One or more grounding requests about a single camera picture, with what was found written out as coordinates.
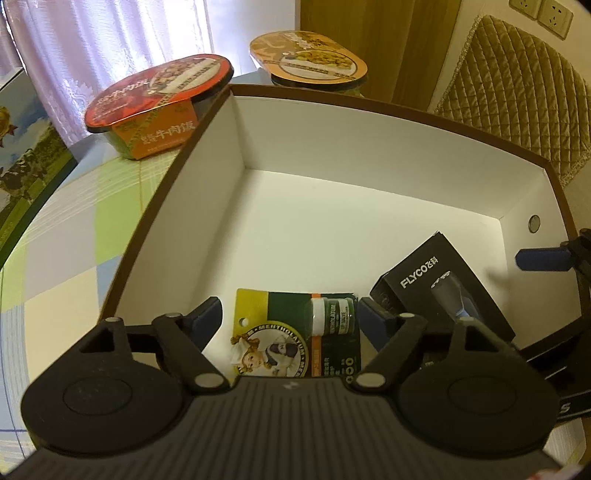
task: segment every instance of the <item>landscape print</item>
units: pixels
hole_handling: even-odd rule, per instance
[[[20,71],[0,89],[0,266],[75,164]]]

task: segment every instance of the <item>food bowl lid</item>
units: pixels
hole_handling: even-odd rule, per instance
[[[314,32],[266,33],[251,41],[251,55],[275,83],[285,86],[348,90],[361,85],[368,72],[357,55]]]
[[[191,55],[135,73],[111,85],[86,109],[86,128],[92,133],[139,113],[182,100],[203,100],[232,78],[230,61],[209,53]]]

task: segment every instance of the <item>green lip balm jar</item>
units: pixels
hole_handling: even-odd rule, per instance
[[[351,299],[310,299],[312,336],[347,335],[355,328],[355,307]]]

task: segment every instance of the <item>checkered tablecloth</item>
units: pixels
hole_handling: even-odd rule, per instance
[[[177,153],[129,161],[96,142],[0,271],[0,471],[34,450],[21,397],[96,323],[121,255]]]

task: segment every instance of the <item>quilted chair cover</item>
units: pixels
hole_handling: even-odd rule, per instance
[[[539,38],[487,15],[435,113],[546,158],[566,186],[591,156],[591,89]]]

